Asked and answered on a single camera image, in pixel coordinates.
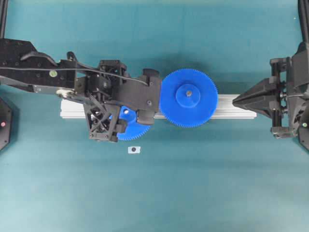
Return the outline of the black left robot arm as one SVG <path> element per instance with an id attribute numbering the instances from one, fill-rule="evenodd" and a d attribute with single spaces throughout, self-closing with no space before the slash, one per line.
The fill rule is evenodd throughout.
<path id="1" fill-rule="evenodd" d="M 97 67 L 80 63 L 73 52 L 59 62 L 38 52 L 29 41 L 1 39 L 0 82 L 27 92 L 55 94 L 84 107 L 89 138 L 117 142 L 129 128 L 120 114 L 135 113 L 137 124 L 150 126 L 159 110 L 159 72 L 144 69 L 137 78 L 119 60 L 101 60 Z"/>

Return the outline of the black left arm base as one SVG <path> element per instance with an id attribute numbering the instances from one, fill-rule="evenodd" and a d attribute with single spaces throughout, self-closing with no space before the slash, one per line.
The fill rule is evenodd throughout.
<path id="1" fill-rule="evenodd" d="M 0 99 L 0 150 L 10 141 L 12 127 L 12 110 L 3 99 Z"/>

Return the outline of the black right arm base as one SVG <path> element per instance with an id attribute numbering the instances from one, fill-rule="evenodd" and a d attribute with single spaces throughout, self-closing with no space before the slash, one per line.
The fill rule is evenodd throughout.
<path id="1" fill-rule="evenodd" d="M 298 128 L 299 143 L 309 151 L 309 115 L 303 114 Z"/>

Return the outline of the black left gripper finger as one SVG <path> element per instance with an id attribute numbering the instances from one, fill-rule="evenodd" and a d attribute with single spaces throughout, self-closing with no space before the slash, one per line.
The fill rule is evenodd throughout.
<path id="1" fill-rule="evenodd" d="M 153 69 L 143 69 L 141 79 L 144 82 L 161 82 L 160 73 Z"/>
<path id="2" fill-rule="evenodd" d="M 136 122 L 142 125 L 153 125 L 155 122 L 154 116 L 155 112 L 153 111 L 145 111 L 145 110 L 138 110 L 136 112 Z"/>

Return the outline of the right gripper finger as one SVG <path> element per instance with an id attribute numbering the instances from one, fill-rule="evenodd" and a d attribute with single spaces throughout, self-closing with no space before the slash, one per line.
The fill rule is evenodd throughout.
<path id="1" fill-rule="evenodd" d="M 278 122 L 278 102 L 277 101 L 233 101 L 233 105 L 238 108 L 250 110 L 257 114 L 265 115 Z"/>
<path id="2" fill-rule="evenodd" d="M 240 102 L 244 100 L 249 100 L 251 98 L 264 96 L 273 90 L 277 89 L 278 82 L 273 78 L 265 78 L 253 87 L 251 87 L 246 92 L 240 94 L 238 97 L 233 99 L 233 103 Z"/>

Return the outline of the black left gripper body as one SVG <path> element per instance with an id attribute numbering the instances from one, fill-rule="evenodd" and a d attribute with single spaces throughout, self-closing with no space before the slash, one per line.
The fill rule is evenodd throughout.
<path id="1" fill-rule="evenodd" d="M 112 95 L 126 83 L 126 65 L 119 60 L 101 60 L 94 68 L 77 61 L 76 72 L 84 76 L 75 79 L 74 101 L 83 104 L 89 138 L 117 142 L 127 121 L 119 118 L 121 104 Z"/>

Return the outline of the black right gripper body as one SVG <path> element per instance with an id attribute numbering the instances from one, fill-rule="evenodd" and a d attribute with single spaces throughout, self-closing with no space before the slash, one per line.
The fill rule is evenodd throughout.
<path id="1" fill-rule="evenodd" d="M 301 42 L 292 57 L 271 59 L 270 65 L 280 107 L 271 132 L 275 138 L 300 136 L 299 129 L 309 129 L 309 44 Z"/>

